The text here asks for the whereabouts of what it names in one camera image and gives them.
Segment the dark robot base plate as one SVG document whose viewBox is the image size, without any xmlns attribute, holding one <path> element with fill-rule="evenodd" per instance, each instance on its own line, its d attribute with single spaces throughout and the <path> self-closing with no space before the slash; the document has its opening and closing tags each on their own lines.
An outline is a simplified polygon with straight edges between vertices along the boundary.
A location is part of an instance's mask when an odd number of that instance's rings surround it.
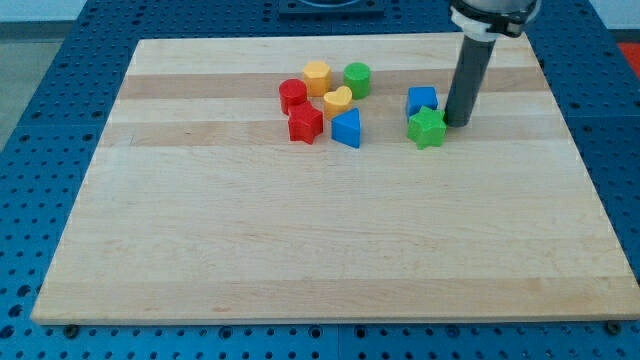
<svg viewBox="0 0 640 360">
<path fill-rule="evenodd" d="M 280 0 L 281 18 L 301 16 L 381 15 L 385 0 Z"/>
</svg>

